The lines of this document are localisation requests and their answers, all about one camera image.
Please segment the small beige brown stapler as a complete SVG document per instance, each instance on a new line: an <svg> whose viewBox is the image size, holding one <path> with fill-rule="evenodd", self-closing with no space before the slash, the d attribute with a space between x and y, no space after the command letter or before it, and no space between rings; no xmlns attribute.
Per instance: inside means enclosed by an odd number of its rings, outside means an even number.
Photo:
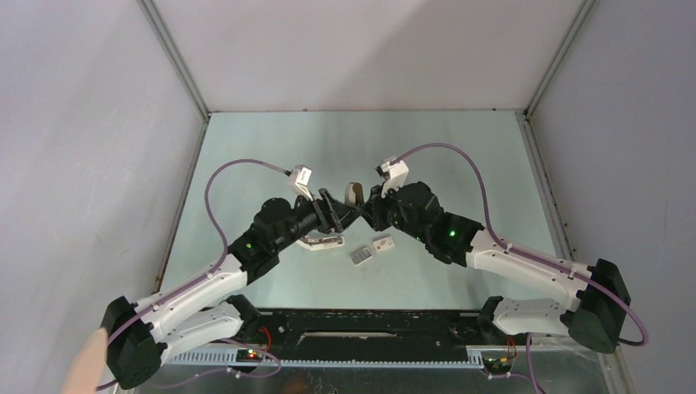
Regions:
<svg viewBox="0 0 696 394"><path fill-rule="evenodd" d="M344 203L352 208L362 209L364 188L359 182L350 182L345 189Z"/></svg>

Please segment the white stapler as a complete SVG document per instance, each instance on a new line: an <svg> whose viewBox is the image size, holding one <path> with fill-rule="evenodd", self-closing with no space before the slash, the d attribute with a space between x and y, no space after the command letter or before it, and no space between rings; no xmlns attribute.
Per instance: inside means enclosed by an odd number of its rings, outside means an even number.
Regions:
<svg viewBox="0 0 696 394"><path fill-rule="evenodd" d="M302 237L295 242L297 245L309 251L320 251L340 248L345 245L344 236L324 236L319 238Z"/></svg>

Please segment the staple tray with staples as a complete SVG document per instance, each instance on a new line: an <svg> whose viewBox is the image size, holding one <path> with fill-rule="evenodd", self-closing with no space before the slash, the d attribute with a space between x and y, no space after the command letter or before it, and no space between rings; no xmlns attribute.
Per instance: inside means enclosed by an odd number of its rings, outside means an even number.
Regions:
<svg viewBox="0 0 696 394"><path fill-rule="evenodd" d="M354 265L360 265L362 263L367 262L373 257L373 252L371 251L370 248L364 247L360 250L356 250L354 253L350 255L351 262Z"/></svg>

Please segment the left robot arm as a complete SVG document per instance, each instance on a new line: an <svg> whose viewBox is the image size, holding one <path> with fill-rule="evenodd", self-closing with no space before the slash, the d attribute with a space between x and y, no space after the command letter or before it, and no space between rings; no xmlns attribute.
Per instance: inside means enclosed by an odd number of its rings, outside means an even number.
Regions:
<svg viewBox="0 0 696 394"><path fill-rule="evenodd" d="M321 189L317 199L290 203L266 200L248 230L225 242L217 261L177 288L130 302L120 296L105 309L101 325L108 333L106 365L124 389L149 380L169 350L164 337L213 301L238 291L271 271L279 254L312 231L341 233L360 216L360 185L347 186L344 201Z"/></svg>

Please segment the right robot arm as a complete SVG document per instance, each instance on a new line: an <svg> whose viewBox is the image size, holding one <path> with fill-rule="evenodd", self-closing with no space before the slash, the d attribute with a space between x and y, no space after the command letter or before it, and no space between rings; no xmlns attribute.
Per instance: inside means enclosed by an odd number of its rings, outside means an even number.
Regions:
<svg viewBox="0 0 696 394"><path fill-rule="evenodd" d="M630 294L614 263L587 265L503 245L483 224L445 211L423 182L387 193L375 186L360 209L375 231L402 231L442 263L495 273L544 293L540 300L490 297L477 322L486 342L532 332L568 336L603 354L619 345Z"/></svg>

